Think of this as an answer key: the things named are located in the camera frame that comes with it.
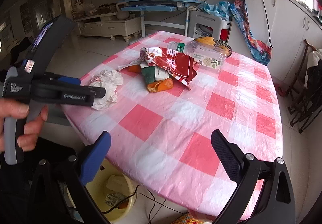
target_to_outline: red and white tablecloth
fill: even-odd
[[[138,58],[142,47],[166,47],[172,40],[188,43],[192,38],[156,32],[98,65],[82,77],[82,85],[101,70],[116,70]],[[282,156],[282,124],[266,66],[233,52],[219,73],[195,69],[191,91],[175,82],[173,89],[159,93],[146,90],[141,74],[123,69],[118,102],[108,111],[77,106],[64,106],[64,111],[85,144],[110,132],[106,158],[130,178],[187,207],[195,217],[211,220],[237,186],[211,147],[211,133],[219,129],[244,153],[274,161]],[[250,216],[261,185],[259,181],[243,218]]]

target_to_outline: green bottle label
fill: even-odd
[[[185,47],[185,43],[179,42],[177,46],[177,52],[183,53],[183,48]]]

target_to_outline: white tissue paper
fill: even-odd
[[[93,108],[95,110],[104,111],[112,107],[117,101],[116,88],[123,84],[122,75],[115,70],[103,70],[99,74],[93,76],[89,86],[102,87],[106,90],[106,94],[101,99],[94,99]]]

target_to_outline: stool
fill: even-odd
[[[213,37],[215,40],[220,39],[220,33],[223,26],[223,20],[220,17],[215,15],[210,15],[205,12],[192,11],[190,15],[190,21],[189,21],[189,32],[188,32],[189,37],[192,37],[192,38],[203,37],[203,35],[196,33],[197,24],[211,27],[213,30],[212,30],[212,34],[211,34],[211,31],[209,31],[210,33],[209,36]]]

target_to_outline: tv stand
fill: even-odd
[[[141,30],[140,17],[118,20],[116,12],[86,16],[74,21],[77,22],[76,34],[80,36],[102,36],[114,40],[116,35],[121,35],[125,41],[129,41],[131,35],[137,38]]]

